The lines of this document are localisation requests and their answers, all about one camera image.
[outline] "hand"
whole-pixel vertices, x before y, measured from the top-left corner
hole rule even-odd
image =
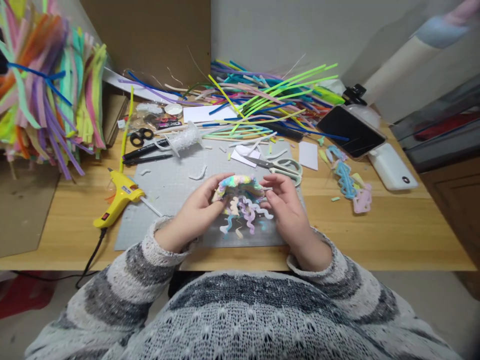
[[[332,250],[310,227],[292,180],[282,174],[271,174],[264,176],[260,185],[272,188],[266,191],[268,202],[260,205],[273,210],[278,232],[290,245],[301,268],[314,272],[328,268],[332,262]]]
[[[211,176],[191,193],[175,218],[155,233],[155,240],[162,249],[180,253],[186,244],[207,231],[226,204],[225,201],[210,203],[213,193],[219,182],[232,175],[235,173]]]

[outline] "striped sweater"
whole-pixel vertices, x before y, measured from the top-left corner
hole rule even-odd
[[[189,254],[154,240],[162,222],[92,278],[27,348],[29,360],[460,359],[410,305],[333,253],[296,276],[215,271],[181,289],[145,327],[149,308]]]

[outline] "scissors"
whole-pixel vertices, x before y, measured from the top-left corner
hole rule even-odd
[[[244,157],[248,161],[257,164],[262,168],[270,170],[272,174],[283,174],[288,176],[295,182],[296,187],[302,182],[302,174],[304,173],[304,169],[302,165],[298,163],[298,161],[293,160],[292,158],[281,158],[273,161],[264,161],[250,156]]]
[[[141,148],[144,145],[144,140],[152,140],[154,132],[149,128],[142,127],[130,134],[130,143],[136,147]]]

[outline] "white paper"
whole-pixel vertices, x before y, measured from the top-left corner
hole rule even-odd
[[[237,149],[240,148],[240,151],[250,151],[250,149],[246,146],[243,146],[243,145],[238,145],[235,150],[233,151],[233,153],[231,154],[230,158],[231,159],[234,159],[234,160],[237,160],[241,163],[244,163],[244,164],[247,164],[248,166],[251,166],[252,168],[256,168],[257,167],[257,164],[256,163],[253,163],[251,162],[250,160],[247,160],[246,158],[244,158],[242,155],[240,155],[238,152],[237,152]],[[250,158],[254,158],[254,159],[260,159],[260,153],[257,151],[257,150],[253,150],[251,152],[250,155],[248,155]]]
[[[299,146],[298,162],[315,171],[319,169],[319,148],[317,144],[302,141]]]
[[[116,72],[110,70],[109,68],[105,68],[103,71],[103,76],[102,80],[106,83],[109,83],[110,85],[113,85],[114,87],[118,89],[122,89],[126,91],[127,93],[130,93],[131,84],[126,84],[123,82],[119,82],[119,80],[130,80],[127,79],[126,77],[123,77],[122,75],[117,74]],[[159,90],[154,90],[157,93],[162,94],[162,96],[171,99],[171,100],[178,100],[177,95],[170,94],[168,92],[163,92]],[[140,98],[147,99],[156,103],[162,103],[162,104],[172,104],[171,101],[167,101],[165,99],[162,99],[160,96],[155,95],[153,92],[148,91],[146,88],[144,88],[142,85],[133,85],[133,93],[137,95]]]
[[[185,123],[205,123],[215,120],[223,120],[228,118],[238,118],[238,114],[232,109],[232,106],[226,106],[222,110],[209,115],[215,109],[218,109],[222,105],[208,105],[208,106],[195,106],[183,108],[183,120]]]

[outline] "sweater sleeve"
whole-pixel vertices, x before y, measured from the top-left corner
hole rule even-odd
[[[154,233],[170,218],[154,223],[145,239],[95,275],[70,299],[26,349],[33,359],[116,359],[145,324],[149,309],[189,254],[162,249]]]
[[[319,241],[331,247],[330,266],[320,272],[303,271],[290,254],[287,264],[292,271],[319,288],[395,359],[460,359],[406,300],[314,230]]]

